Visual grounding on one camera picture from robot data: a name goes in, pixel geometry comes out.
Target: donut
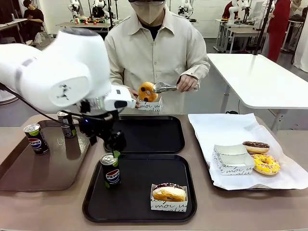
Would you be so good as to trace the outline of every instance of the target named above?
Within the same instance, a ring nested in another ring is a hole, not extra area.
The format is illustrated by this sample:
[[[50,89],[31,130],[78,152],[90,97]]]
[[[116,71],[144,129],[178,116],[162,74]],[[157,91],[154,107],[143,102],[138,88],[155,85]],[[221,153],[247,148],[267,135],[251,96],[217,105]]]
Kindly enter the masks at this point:
[[[280,170],[280,165],[272,156],[266,154],[251,155],[255,161],[255,171],[264,175],[275,175]]]
[[[154,102],[158,98],[158,94],[153,92],[153,83],[144,82],[139,87],[139,99],[146,102]]]
[[[243,145],[249,153],[267,153],[270,148],[267,143],[261,142],[245,141]]]
[[[153,198],[160,201],[185,201],[186,192],[177,184],[164,183],[157,185],[152,192]]]

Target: hand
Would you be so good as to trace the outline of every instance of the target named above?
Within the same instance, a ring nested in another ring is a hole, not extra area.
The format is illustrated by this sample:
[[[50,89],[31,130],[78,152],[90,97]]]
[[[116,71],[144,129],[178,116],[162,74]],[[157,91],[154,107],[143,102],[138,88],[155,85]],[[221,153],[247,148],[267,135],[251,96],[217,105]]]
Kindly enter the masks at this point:
[[[198,80],[196,80],[192,76],[182,75],[180,77],[180,82],[177,84],[177,89],[180,92],[191,91],[198,84]]]
[[[137,97],[138,97],[138,95],[139,95],[138,92],[135,91],[135,90],[133,90],[133,89],[131,89],[131,88],[129,88],[128,90],[129,90],[129,92],[130,92],[131,97],[132,97],[134,100],[136,100],[136,106],[135,106],[135,108],[140,108],[140,102],[139,102],[139,100],[137,99]]]

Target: yellow sprinkled donut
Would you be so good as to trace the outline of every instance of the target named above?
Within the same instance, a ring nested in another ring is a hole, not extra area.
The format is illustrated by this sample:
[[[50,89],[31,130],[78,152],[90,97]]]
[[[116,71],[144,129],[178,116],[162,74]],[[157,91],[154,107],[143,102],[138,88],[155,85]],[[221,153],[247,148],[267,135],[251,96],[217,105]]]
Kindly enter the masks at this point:
[[[264,175],[275,175],[279,172],[279,163],[272,156],[265,154],[253,154],[252,157],[256,164],[255,171]]]

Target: white mask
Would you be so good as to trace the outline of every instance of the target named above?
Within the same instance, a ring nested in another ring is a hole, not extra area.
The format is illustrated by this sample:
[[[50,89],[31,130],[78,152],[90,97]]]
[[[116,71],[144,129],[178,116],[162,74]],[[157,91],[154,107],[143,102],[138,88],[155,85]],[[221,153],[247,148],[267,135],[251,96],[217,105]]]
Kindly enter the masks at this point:
[[[139,18],[151,24],[165,7],[165,1],[135,1],[131,3]]]

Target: pepsi can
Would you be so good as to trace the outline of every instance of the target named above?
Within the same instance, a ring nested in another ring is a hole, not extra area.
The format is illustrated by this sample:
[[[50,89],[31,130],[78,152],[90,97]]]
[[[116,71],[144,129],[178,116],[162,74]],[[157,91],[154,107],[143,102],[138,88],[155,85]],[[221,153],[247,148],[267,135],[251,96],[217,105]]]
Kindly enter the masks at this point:
[[[49,151],[48,144],[41,132],[39,124],[30,124],[24,128],[24,132],[28,137],[33,151],[37,155],[43,155]]]
[[[104,181],[107,188],[114,188],[121,183],[119,161],[112,153],[107,153],[101,157]]]
[[[71,114],[65,112],[57,113],[58,119],[61,122],[61,128],[66,138],[73,138],[76,135],[76,128],[73,125],[73,118]]]

